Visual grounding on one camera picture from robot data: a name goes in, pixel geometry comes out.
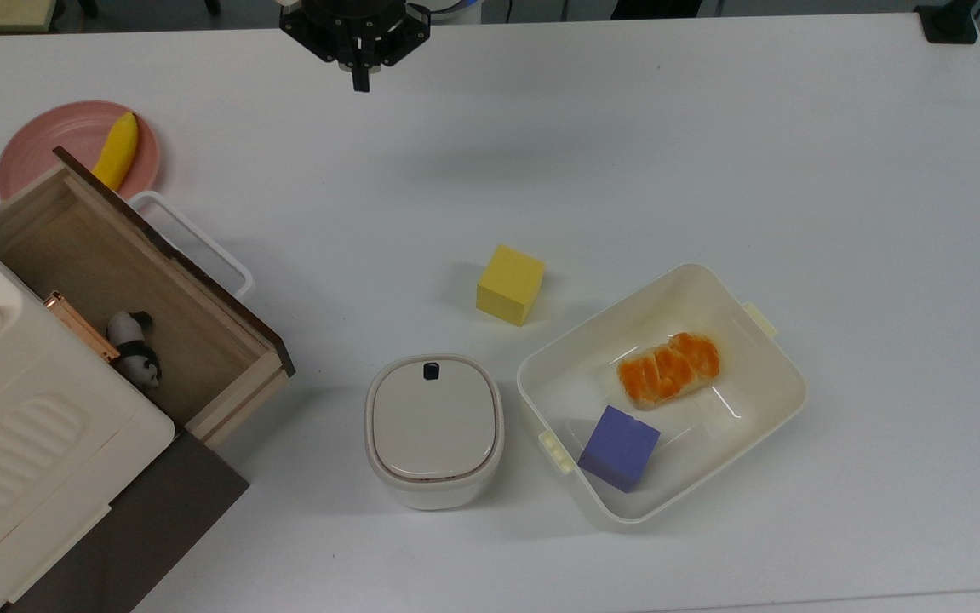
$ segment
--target purple cube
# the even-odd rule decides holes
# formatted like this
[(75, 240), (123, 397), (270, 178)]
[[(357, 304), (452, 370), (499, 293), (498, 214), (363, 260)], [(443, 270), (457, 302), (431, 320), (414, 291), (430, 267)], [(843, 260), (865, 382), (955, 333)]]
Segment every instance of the purple cube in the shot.
[(660, 431), (607, 404), (576, 464), (622, 492), (641, 480)]

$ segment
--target open drawer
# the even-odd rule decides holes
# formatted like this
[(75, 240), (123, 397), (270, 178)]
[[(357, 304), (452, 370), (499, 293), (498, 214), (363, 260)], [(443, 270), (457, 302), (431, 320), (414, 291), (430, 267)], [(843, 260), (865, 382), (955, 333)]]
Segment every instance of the open drawer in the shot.
[(294, 374), (282, 338), (54, 152), (58, 167), (0, 205), (0, 261), (39, 299), (61, 292), (97, 330), (120, 311), (150, 313), (163, 379), (146, 395), (213, 447)]

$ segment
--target toy panda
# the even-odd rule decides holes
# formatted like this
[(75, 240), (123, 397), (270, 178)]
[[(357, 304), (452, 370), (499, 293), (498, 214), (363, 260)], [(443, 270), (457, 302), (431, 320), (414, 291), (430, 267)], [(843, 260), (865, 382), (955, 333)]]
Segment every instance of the toy panda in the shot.
[(144, 333), (150, 329), (152, 318), (146, 311), (120, 311), (107, 322), (107, 339), (119, 350), (119, 357), (112, 360), (112, 366), (143, 392), (156, 389), (163, 375), (156, 353), (146, 345)]

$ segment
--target wooden drawer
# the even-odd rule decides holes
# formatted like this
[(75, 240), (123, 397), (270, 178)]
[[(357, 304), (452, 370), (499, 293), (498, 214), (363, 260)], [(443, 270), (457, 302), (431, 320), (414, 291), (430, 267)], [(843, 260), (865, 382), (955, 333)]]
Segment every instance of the wooden drawer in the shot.
[(58, 167), (0, 205), (0, 261), (39, 299), (61, 292), (97, 330), (120, 311), (150, 313), (146, 342), (163, 379), (146, 395), (216, 445), (294, 374), (282, 338), (73, 156), (54, 152)]

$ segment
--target banana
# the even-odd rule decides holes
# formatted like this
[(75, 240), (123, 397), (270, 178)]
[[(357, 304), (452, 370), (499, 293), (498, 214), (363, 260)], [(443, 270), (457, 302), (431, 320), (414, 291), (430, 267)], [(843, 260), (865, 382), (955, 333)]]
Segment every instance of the banana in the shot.
[(112, 190), (118, 190), (127, 177), (130, 164), (135, 160), (138, 151), (138, 120), (135, 114), (125, 112), (112, 125), (104, 140), (104, 151), (100, 152), (100, 160), (92, 169), (92, 174), (104, 182)]

